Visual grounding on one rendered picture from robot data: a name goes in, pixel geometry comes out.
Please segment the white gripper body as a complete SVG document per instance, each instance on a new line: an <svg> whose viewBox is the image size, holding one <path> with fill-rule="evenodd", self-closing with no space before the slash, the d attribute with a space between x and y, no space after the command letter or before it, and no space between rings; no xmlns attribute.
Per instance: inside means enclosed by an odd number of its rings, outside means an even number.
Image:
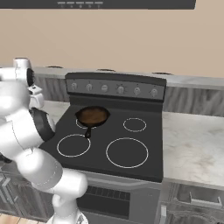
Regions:
<svg viewBox="0 0 224 224"><path fill-rule="evenodd" d="M44 96L41 93L32 94L29 107L42 109L44 107Z"/></svg>

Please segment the brown frying pan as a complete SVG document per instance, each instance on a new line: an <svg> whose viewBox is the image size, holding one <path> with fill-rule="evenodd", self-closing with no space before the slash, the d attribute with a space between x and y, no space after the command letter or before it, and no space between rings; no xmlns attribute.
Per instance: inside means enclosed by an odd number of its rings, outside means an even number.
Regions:
<svg viewBox="0 0 224 224"><path fill-rule="evenodd" d="M92 128L103 125L110 117L109 111L100 106L82 108L75 115L79 123L87 128L85 138L90 138Z"/></svg>

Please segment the grey cupboard door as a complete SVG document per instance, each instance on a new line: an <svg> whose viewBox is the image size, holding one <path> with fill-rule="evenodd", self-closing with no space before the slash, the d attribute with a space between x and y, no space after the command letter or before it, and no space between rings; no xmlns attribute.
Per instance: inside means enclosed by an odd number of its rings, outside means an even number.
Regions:
<svg viewBox="0 0 224 224"><path fill-rule="evenodd" d="M8 180L11 199L0 188L0 213L47 222L53 216L52 195L35 189L20 175L0 172Z"/></svg>
<svg viewBox="0 0 224 224"><path fill-rule="evenodd" d="M165 224L224 224L224 209L172 204Z"/></svg>

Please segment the dark grey stove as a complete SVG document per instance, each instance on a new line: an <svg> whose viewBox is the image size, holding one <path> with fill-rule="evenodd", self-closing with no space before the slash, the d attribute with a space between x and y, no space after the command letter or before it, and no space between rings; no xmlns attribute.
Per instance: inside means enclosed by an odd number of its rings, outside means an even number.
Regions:
<svg viewBox="0 0 224 224"><path fill-rule="evenodd" d="M78 84L73 90L71 84ZM93 88L87 91L86 85ZM108 86L102 92L102 85ZM124 86L123 94L117 87ZM139 87L141 93L134 94ZM151 90L157 96L151 96ZM70 106L56 124L53 139L41 148L54 156L63 167L84 173L87 178L114 176L160 183L163 173L162 109L166 81L150 76L73 72L66 75ZM104 107L108 120L91 130L79 123L75 113L89 106Z"/></svg>

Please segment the dark grey range hood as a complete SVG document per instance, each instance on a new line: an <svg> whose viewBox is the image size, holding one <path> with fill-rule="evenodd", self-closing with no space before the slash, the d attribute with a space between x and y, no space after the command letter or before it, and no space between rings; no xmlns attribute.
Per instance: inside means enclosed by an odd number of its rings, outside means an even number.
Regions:
<svg viewBox="0 0 224 224"><path fill-rule="evenodd" d="M0 0L0 9L193 10L196 0Z"/></svg>

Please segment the grey oven door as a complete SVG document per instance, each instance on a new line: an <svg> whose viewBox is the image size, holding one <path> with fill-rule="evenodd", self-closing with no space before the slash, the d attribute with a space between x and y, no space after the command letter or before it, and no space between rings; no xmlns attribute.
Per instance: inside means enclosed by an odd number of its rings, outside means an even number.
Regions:
<svg viewBox="0 0 224 224"><path fill-rule="evenodd" d="M77 203L89 224L154 224L160 183L114 176L87 180Z"/></svg>

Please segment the grey drawer front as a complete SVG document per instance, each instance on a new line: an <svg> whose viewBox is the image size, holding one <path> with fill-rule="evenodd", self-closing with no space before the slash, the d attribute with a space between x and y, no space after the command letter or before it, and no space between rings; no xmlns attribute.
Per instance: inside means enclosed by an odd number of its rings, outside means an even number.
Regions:
<svg viewBox="0 0 224 224"><path fill-rule="evenodd" d="M218 197L220 197L222 202L221 209L224 209L224 191L222 190L210 189L194 185L180 185L178 187L176 198L180 202L191 205L189 193L192 193L192 196L198 200L215 201Z"/></svg>

